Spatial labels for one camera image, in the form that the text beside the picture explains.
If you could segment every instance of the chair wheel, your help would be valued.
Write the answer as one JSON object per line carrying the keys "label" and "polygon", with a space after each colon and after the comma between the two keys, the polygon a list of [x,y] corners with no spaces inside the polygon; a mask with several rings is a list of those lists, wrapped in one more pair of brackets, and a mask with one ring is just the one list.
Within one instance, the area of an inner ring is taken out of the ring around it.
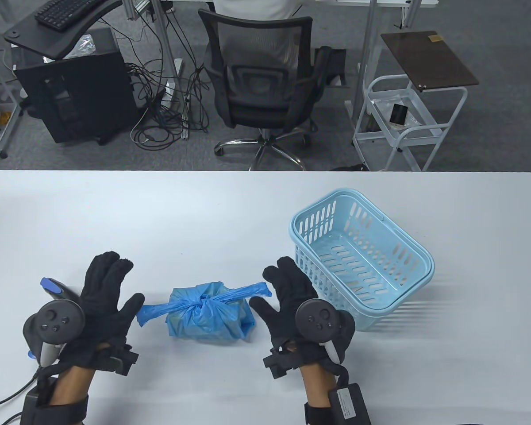
{"label": "chair wheel", "polygon": [[303,147],[310,147],[311,146],[311,136],[309,134],[303,135]]}

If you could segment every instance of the white shirt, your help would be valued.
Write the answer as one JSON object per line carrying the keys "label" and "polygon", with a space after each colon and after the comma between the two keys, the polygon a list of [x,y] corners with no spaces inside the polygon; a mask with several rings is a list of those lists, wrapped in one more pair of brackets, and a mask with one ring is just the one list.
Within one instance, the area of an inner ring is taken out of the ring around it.
{"label": "white shirt", "polygon": [[303,0],[214,0],[216,13],[231,18],[279,20],[291,18]]}

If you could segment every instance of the blue bag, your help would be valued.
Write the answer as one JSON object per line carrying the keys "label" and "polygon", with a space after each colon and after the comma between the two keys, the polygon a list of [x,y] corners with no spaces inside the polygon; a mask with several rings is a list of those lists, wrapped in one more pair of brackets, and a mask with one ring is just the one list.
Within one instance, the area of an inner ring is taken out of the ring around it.
{"label": "blue bag", "polygon": [[222,282],[175,288],[168,304],[144,305],[136,318],[140,326],[167,314],[170,336],[191,340],[245,340],[256,322],[246,302],[252,296],[271,296],[265,282],[228,289]]}

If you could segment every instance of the human wrist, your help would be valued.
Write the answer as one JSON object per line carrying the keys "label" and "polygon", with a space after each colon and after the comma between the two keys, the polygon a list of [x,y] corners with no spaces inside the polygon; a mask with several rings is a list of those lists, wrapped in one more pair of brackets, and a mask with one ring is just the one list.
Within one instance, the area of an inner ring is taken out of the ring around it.
{"label": "human wrist", "polygon": [[94,369],[85,369],[79,366],[73,366],[63,372],[57,379],[49,405],[71,405],[85,399],[88,395],[94,372],[96,372]]}
{"label": "human wrist", "polygon": [[305,364],[300,367],[307,401],[311,407],[330,407],[328,391],[336,388],[333,374],[324,370],[320,364]]}

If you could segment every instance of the black glove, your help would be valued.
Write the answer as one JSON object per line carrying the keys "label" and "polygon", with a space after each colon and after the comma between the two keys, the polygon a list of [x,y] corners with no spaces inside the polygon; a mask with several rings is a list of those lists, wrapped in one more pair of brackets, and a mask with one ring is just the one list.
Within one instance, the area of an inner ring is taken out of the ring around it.
{"label": "black glove", "polygon": [[277,267],[264,269],[263,277],[275,289],[280,304],[279,312],[261,297],[251,298],[250,306],[267,325],[273,346],[290,350],[295,348],[303,364],[328,358],[324,347],[303,338],[296,328],[295,313],[299,306],[306,300],[318,297],[307,275],[290,257],[281,257]]}
{"label": "black glove", "polygon": [[[120,285],[132,267],[134,264],[130,260],[120,259],[113,251],[94,257],[80,295],[80,306],[85,314],[83,332],[66,344],[59,355],[59,363],[51,366],[50,372],[59,373],[70,366],[98,369],[110,356],[129,352],[131,347],[126,345],[126,335],[144,304],[144,295],[134,294],[118,311]],[[108,346],[99,350],[101,343]]]}

